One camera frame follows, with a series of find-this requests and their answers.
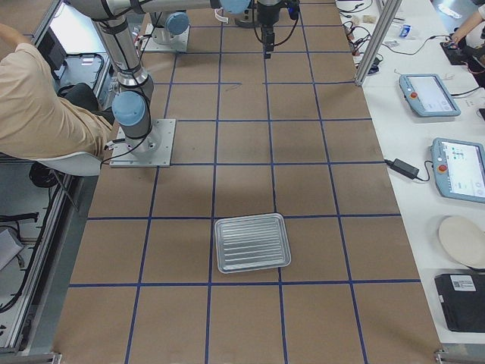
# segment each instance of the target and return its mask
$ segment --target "metal profile rail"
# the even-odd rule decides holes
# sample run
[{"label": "metal profile rail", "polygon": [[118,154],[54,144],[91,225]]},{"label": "metal profile rail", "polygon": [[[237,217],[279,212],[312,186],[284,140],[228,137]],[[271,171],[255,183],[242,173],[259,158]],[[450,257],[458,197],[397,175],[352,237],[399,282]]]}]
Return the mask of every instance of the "metal profile rail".
[{"label": "metal profile rail", "polygon": [[368,72],[374,63],[374,59],[379,52],[380,45],[382,44],[382,41],[384,41],[387,30],[391,26],[401,2],[402,0],[392,0],[386,2],[382,10],[382,14],[379,16],[379,20],[377,21],[375,31],[372,33],[371,40],[365,49],[364,57],[362,57],[362,60],[357,68],[357,73],[355,74],[355,84],[357,86],[362,86],[364,83],[364,79],[368,75]]}]

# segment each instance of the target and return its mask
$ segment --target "blue joint cap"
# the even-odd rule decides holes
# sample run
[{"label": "blue joint cap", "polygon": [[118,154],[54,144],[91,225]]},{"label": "blue joint cap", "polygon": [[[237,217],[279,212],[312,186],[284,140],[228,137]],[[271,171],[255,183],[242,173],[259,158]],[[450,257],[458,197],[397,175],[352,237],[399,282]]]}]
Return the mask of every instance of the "blue joint cap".
[{"label": "blue joint cap", "polygon": [[224,11],[231,14],[241,14],[249,6],[251,0],[220,0]]},{"label": "blue joint cap", "polygon": [[186,13],[178,11],[177,13],[170,14],[165,21],[165,28],[175,36],[178,36],[185,32],[189,27],[189,17]]},{"label": "blue joint cap", "polygon": [[111,107],[116,120],[125,127],[137,125],[143,119],[146,111],[145,100],[133,91],[125,91],[116,95]]}]

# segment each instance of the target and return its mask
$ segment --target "white chair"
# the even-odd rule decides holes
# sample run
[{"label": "white chair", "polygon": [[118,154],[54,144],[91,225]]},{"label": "white chair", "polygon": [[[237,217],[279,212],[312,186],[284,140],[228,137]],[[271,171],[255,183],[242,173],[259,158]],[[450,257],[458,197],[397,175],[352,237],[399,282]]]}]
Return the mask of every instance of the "white chair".
[{"label": "white chair", "polygon": [[66,194],[67,198],[70,200],[70,203],[73,204],[76,211],[79,211],[79,207],[67,191],[67,188],[59,176],[58,171],[64,174],[70,174],[72,176],[99,176],[99,172],[101,170],[101,159],[88,152],[75,152],[68,155],[63,155],[61,157],[36,159],[36,161],[52,169],[52,173],[58,180],[59,185]]}]

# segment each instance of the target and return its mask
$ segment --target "person's arm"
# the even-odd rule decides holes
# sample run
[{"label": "person's arm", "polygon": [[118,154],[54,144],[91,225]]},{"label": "person's arm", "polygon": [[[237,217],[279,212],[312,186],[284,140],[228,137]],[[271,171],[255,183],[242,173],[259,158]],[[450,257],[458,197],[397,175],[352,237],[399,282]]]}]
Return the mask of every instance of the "person's arm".
[{"label": "person's arm", "polygon": [[452,35],[452,41],[458,43],[483,21],[479,11],[475,11]]},{"label": "person's arm", "polygon": [[19,33],[12,27],[8,25],[0,23],[0,39],[7,43],[13,49],[16,49],[17,46],[21,43],[30,43],[30,40]]}]

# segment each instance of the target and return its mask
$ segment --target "touchscreen display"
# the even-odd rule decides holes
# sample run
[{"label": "touchscreen display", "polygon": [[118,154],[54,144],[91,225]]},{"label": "touchscreen display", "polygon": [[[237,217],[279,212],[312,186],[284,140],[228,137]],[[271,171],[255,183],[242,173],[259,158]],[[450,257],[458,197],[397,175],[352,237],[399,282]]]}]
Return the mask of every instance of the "touchscreen display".
[{"label": "touchscreen display", "polygon": [[442,142],[448,163],[450,192],[485,197],[485,172],[477,146]]},{"label": "touchscreen display", "polygon": [[425,111],[453,111],[447,95],[435,77],[409,77]]}]

